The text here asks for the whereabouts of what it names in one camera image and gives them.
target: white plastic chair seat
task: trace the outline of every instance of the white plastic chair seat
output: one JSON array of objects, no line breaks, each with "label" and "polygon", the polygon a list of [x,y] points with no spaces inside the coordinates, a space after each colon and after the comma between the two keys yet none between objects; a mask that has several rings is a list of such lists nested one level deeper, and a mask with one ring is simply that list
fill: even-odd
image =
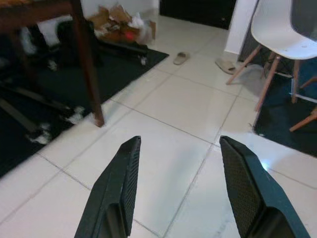
[{"label": "white plastic chair seat", "polygon": [[317,42],[306,38],[295,31],[281,31],[274,28],[261,35],[253,34],[261,45],[280,56],[291,60],[307,60],[317,57]]},{"label": "white plastic chair seat", "polygon": [[317,42],[297,33],[291,23],[293,0],[260,0],[251,32],[261,45],[292,60],[317,57]]}]

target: floor tile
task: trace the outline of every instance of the floor tile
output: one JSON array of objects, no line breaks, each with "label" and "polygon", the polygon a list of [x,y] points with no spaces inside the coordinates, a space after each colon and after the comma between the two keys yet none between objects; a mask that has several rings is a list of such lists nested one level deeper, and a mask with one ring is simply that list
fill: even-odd
[{"label": "floor tile", "polygon": [[237,141],[249,141],[254,134],[252,128],[258,114],[254,111],[255,106],[255,102],[238,97],[215,140],[215,144],[220,146],[220,135],[229,136]]},{"label": "floor tile", "polygon": [[[167,237],[222,237],[233,214],[227,195],[221,151],[214,147],[185,199]],[[237,230],[230,231],[238,237]]]},{"label": "floor tile", "polygon": [[74,237],[89,191],[59,174],[0,226],[5,238]]},{"label": "floor tile", "polygon": [[152,232],[142,227],[139,223],[133,222],[130,238],[158,238]]},{"label": "floor tile", "polygon": [[175,73],[180,67],[187,64],[188,61],[191,60],[189,58],[186,63],[182,65],[175,65],[174,60],[177,57],[177,54],[179,52],[188,52],[190,56],[192,57],[194,55],[193,51],[188,51],[186,48],[183,48],[182,46],[173,46],[169,45],[165,42],[157,40],[153,45],[150,46],[152,50],[160,51],[169,54],[169,57],[167,57],[165,60],[163,60],[161,63],[159,63],[155,68],[167,72],[167,73]]},{"label": "floor tile", "polygon": [[168,73],[152,69],[141,78],[131,82],[128,87],[121,90],[111,99],[127,107],[134,108],[169,76],[170,74]]},{"label": "floor tile", "polygon": [[196,52],[206,45],[218,33],[218,28],[187,23],[158,35],[157,40],[173,46],[181,46],[187,51]]},{"label": "floor tile", "polygon": [[242,87],[240,78],[237,78],[232,85],[226,85],[230,75],[215,64],[215,58],[203,55],[193,56],[176,72],[176,75],[234,95],[238,95]]},{"label": "floor tile", "polygon": [[234,100],[227,93],[172,76],[136,109],[213,142]]},{"label": "floor tile", "polygon": [[269,171],[269,173],[284,189],[310,236],[317,237],[317,190],[274,171]]},{"label": "floor tile", "polygon": [[252,70],[250,70],[248,80],[245,81],[239,96],[258,102],[265,84],[265,78],[261,79],[263,68],[257,65],[252,65],[250,67]]},{"label": "floor tile", "polygon": [[44,147],[39,151],[39,154],[63,168],[129,111],[130,109],[123,105],[107,101],[103,105],[105,126],[102,128],[95,126],[92,115],[89,115],[80,124],[65,131],[56,140]]},{"label": "floor tile", "polygon": [[221,57],[227,43],[229,31],[219,30],[219,33],[206,46],[204,46],[199,54],[212,58]]},{"label": "floor tile", "polygon": [[171,31],[177,28],[184,28],[190,25],[190,22],[179,20],[167,16],[158,16],[157,22],[157,36],[160,36],[162,33]]},{"label": "floor tile", "polygon": [[92,187],[120,145],[135,135],[142,137],[142,145],[134,218],[162,236],[203,161],[209,143],[131,112],[70,164],[67,172]]},{"label": "floor tile", "polygon": [[267,140],[252,132],[257,113],[256,103],[237,98],[215,143],[220,135],[227,135],[252,150],[265,166],[291,178],[317,188],[317,159],[296,150]]},{"label": "floor tile", "polygon": [[35,194],[59,169],[33,156],[0,178],[0,222]]}]

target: dark cabinet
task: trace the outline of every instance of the dark cabinet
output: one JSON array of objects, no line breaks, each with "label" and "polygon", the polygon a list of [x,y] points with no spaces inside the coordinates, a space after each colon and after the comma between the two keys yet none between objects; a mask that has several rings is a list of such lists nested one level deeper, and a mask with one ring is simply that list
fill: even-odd
[{"label": "dark cabinet", "polygon": [[160,14],[228,29],[236,0],[161,0]]}]

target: slipper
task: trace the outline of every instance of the slipper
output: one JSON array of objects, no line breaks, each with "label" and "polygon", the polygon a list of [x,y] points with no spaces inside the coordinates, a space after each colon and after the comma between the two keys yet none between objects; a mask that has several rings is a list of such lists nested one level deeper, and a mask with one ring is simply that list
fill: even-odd
[{"label": "slipper", "polygon": [[184,63],[186,60],[188,60],[190,57],[188,52],[180,52],[177,54],[177,57],[174,59],[174,64],[175,65],[181,65]]},{"label": "slipper", "polygon": [[234,74],[237,71],[236,67],[230,61],[225,61],[223,59],[217,58],[215,63],[225,73]]}]

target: red object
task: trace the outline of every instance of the red object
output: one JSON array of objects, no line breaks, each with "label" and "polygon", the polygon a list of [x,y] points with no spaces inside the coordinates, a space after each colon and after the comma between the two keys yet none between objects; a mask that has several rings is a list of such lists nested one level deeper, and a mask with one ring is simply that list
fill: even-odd
[{"label": "red object", "polygon": [[133,32],[127,31],[127,32],[125,32],[125,37],[127,40],[133,41],[135,38],[135,35]]}]

